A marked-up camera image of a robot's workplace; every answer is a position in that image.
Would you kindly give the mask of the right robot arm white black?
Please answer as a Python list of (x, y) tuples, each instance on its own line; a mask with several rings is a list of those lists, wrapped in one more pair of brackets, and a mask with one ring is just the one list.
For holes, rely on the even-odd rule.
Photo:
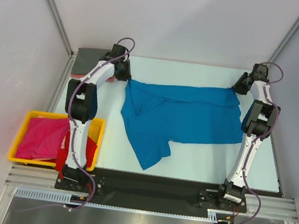
[(216, 195), (216, 204), (221, 209), (239, 207), (245, 200), (245, 193), (250, 190), (247, 177), (256, 152), (271, 135), (280, 114), (270, 95), (269, 80), (264, 76), (243, 73), (232, 89), (240, 95), (251, 93), (253, 103), (241, 124), (243, 138), (235, 164)]

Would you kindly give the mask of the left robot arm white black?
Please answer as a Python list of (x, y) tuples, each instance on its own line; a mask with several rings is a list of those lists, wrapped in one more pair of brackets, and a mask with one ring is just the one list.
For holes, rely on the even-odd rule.
[(86, 171), (87, 137), (98, 111), (98, 89), (110, 78), (128, 81), (131, 78), (128, 55), (104, 55), (90, 72), (68, 82), (66, 109), (70, 124), (70, 141), (66, 162), (62, 167), (63, 181), (74, 190), (89, 183)]

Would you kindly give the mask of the blue t-shirt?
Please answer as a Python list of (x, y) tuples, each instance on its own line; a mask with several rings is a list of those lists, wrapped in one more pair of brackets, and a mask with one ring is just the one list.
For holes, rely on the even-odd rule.
[(145, 84), (125, 88), (121, 115), (143, 170), (171, 155), (169, 142), (238, 144), (240, 102), (230, 88)]

